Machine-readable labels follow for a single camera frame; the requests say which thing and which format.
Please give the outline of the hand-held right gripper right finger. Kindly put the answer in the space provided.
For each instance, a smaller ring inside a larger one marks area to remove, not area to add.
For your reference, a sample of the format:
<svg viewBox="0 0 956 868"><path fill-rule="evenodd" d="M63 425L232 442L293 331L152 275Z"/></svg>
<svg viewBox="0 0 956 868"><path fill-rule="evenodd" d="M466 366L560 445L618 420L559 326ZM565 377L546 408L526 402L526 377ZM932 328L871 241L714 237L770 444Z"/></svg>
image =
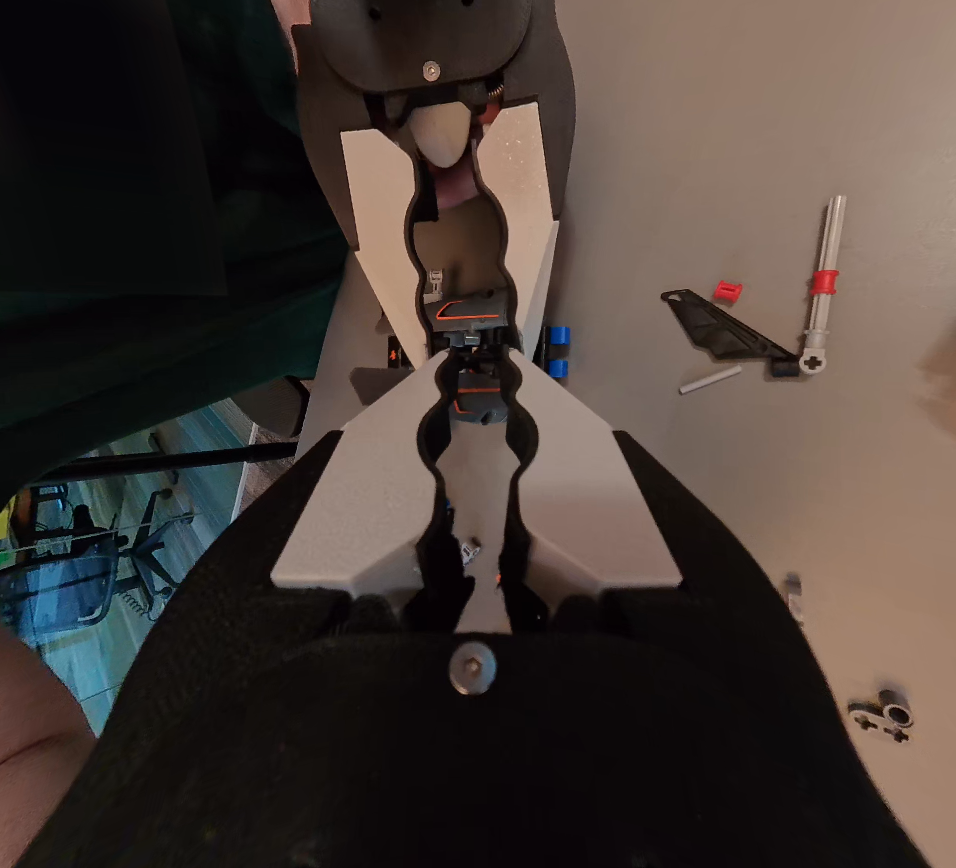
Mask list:
<svg viewBox="0 0 956 868"><path fill-rule="evenodd" d="M504 599L549 619L571 598L683 579L611 426L520 351L504 358L508 485Z"/></svg>

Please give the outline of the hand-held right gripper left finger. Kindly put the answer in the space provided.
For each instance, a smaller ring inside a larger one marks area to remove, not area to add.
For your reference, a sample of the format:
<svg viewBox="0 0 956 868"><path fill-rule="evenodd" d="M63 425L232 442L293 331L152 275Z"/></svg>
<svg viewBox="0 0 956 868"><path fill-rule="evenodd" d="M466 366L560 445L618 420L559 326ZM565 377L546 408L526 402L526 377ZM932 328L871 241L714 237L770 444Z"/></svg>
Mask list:
<svg viewBox="0 0 956 868"><path fill-rule="evenodd" d="M342 428L272 568L276 587L396 602L464 589L438 468L459 371L441 351Z"/></svg>

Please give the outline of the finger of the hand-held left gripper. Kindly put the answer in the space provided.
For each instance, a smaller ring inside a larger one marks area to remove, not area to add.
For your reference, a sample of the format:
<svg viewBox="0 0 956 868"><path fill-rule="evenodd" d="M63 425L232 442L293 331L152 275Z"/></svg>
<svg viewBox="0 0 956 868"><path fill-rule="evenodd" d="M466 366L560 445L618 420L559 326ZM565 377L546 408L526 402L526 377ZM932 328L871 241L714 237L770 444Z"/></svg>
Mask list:
<svg viewBox="0 0 956 868"><path fill-rule="evenodd" d="M508 321L532 360L539 344L559 222L554 216L538 103L507 107L486 127L476 167L503 222Z"/></svg>
<svg viewBox="0 0 956 868"><path fill-rule="evenodd" d="M420 272L409 244L417 170L406 151L376 129L341 133L358 240L358 262L415 369L427 360Z"/></svg>

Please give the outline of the grey black lego subassembly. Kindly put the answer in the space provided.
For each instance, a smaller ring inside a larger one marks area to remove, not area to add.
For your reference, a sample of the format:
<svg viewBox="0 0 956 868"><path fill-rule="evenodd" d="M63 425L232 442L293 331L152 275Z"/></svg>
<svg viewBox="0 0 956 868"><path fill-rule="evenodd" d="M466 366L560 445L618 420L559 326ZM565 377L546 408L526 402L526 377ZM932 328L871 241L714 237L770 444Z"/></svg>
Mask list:
<svg viewBox="0 0 956 868"><path fill-rule="evenodd" d="M465 296L445 294L445 272L440 268L428 271L423 297L426 315L431 323L436 349L457 348L469 361L459 372L458 389L452 402L452 418L483 426L507 420L507 408L500 393L496 365L490 360L489 348L504 338L507 292L505 288L486 288ZM387 335L387 361L376 374L387 378L388 388L411 372L414 365L400 345L382 312L379 324ZM532 362L549 377L564 381L569 375L571 331L567 327L542 326Z"/></svg>

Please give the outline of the person's right forearm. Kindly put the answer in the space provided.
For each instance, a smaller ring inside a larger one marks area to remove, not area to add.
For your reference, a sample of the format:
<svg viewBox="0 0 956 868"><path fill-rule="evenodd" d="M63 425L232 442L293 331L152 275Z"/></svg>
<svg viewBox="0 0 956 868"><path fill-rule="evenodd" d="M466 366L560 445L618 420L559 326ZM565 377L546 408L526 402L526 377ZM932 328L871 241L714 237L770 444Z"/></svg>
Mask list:
<svg viewBox="0 0 956 868"><path fill-rule="evenodd" d="M96 743L70 690L1 628L1 865L29 848Z"/></svg>

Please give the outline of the dark ribbed lego panel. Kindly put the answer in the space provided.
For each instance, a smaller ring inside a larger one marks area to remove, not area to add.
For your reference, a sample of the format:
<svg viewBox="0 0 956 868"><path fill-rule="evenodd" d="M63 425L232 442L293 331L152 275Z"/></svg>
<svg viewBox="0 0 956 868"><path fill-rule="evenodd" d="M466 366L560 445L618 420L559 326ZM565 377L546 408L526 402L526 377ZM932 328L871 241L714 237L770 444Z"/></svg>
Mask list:
<svg viewBox="0 0 956 868"><path fill-rule="evenodd" d="M774 379L801 376L799 357L718 308L690 289L664 291L661 300L670 308L690 342L713 360L762 360Z"/></svg>

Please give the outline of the scattered loose lego pieces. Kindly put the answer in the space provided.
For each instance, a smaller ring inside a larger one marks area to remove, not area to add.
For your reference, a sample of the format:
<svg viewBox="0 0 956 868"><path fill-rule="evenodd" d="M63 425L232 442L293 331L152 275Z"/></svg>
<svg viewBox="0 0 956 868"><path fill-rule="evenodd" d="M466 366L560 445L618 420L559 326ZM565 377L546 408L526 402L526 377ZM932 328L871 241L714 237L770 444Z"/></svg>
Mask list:
<svg viewBox="0 0 956 868"><path fill-rule="evenodd" d="M733 306L740 299L743 293L743 285L734 284L727 281L721 281L714 288L712 299L707 299L711 303L715 304L718 308L727 312L723 309L723 305ZM802 349L797 355L799 358L802 353ZM697 381L686 384L682 386L679 390L681 395L687 395L688 393L695 392L699 389L703 389L706 386L713 385L717 382L720 382L723 379L729 379L733 375L737 375L742 372L742 368L739 362L735 362L734 366L724 368L723 371L717 372L709 377L700 378ZM880 733L883 737L892 740L896 744L906 744L911 739L911 731L914 725L914 719L912 712L907 706L905 700L900 701L893 692L889 690L883 690L878 694L876 702L864 702L864 703L851 703L847 708L848 715L851 721L856 724L862 731Z"/></svg>

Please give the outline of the grey lego axle red bush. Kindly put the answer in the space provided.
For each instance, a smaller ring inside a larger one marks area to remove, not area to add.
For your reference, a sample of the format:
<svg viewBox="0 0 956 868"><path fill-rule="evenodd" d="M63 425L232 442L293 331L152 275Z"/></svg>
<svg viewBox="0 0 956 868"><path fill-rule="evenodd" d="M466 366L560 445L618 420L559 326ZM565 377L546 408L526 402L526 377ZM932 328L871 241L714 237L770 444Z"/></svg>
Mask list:
<svg viewBox="0 0 956 868"><path fill-rule="evenodd" d="M798 361L799 371L806 376L817 375L826 365L826 347L829 337L831 303L836 296L838 254L847 198L839 194L831 198L820 238L818 265L809 288L809 314L804 331L803 349Z"/></svg>

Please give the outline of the person's left hand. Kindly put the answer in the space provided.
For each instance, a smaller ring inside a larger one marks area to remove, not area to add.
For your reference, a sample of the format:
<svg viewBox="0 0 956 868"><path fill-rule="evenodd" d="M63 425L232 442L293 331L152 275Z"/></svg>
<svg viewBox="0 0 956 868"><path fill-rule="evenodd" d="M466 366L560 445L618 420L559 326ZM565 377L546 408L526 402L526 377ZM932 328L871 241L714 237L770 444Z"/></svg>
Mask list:
<svg viewBox="0 0 956 868"><path fill-rule="evenodd" d="M429 165L429 170L435 187L439 212L448 211L469 202L480 194L470 157L463 156L448 168Z"/></svg>

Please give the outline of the black office chair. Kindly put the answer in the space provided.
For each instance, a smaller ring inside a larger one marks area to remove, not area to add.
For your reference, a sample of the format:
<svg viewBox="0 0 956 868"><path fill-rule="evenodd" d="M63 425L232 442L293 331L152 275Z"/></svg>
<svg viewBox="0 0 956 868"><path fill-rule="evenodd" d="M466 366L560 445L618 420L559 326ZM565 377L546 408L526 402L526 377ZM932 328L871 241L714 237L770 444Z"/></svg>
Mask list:
<svg viewBox="0 0 956 868"><path fill-rule="evenodd" d="M152 492L132 536L117 519L98 526L81 505L71 527L51 530L52 548L18 551L2 569L2 624L27 639L91 628L106 619L115 598L152 620L180 587L157 554L173 527L195 517L188 511L155 524L158 503L172 497L171 489Z"/></svg>

